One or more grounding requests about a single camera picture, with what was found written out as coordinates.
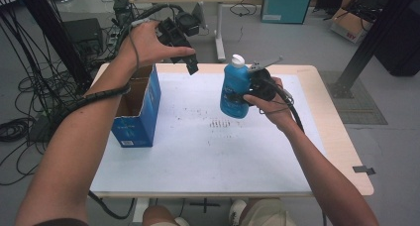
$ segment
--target white board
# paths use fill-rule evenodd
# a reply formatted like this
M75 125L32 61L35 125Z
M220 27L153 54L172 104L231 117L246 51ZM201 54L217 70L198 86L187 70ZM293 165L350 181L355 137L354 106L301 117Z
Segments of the white board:
M277 75L306 135L325 155L296 75ZM220 110L223 74L159 73L154 146L121 148L111 133L93 191L142 195L308 193L289 142L257 107L244 119Z

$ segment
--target open box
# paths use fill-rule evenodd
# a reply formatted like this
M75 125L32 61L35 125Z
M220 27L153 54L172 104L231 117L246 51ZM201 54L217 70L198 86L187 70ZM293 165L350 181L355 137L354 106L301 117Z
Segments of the open box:
M142 67L130 80L131 91L122 96L112 132L123 148L151 147L160 102L154 66Z
M333 16L331 30L356 44L361 42L367 35L372 23L356 16L344 9L353 0L343 0L340 8Z

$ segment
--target plastic bottle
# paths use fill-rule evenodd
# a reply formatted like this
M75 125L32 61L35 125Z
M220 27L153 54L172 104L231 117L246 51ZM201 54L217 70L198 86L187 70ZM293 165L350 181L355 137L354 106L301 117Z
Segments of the plastic bottle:
M233 55L232 62L225 67L220 109L233 118L242 119L248 114L249 105L242 95L250 91L250 76L244 58Z

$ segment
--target left hand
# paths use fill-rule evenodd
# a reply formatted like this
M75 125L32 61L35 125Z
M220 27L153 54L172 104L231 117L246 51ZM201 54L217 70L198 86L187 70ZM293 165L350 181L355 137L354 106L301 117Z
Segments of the left hand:
M157 27L157 21L149 21L131 31L134 45L139 53L139 67L156 63L165 58L184 57L195 54L195 50L189 47L168 47L163 45L155 33ZM136 53L129 36L127 36L120 46L116 58L123 59L129 64L130 68L136 69Z

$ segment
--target black metal pole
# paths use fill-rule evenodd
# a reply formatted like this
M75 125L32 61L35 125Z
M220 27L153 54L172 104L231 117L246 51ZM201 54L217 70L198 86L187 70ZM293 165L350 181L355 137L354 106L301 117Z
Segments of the black metal pole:
M22 0L49 39L68 72L81 90L87 90L93 79L84 67L80 56L71 44L61 22L48 0Z
M386 39L388 32L392 29L394 24L398 22L399 16L408 8L412 1L413 0L389 0L387 2L337 82L329 86L333 97L352 97L350 89L356 79L374 55L380 41Z

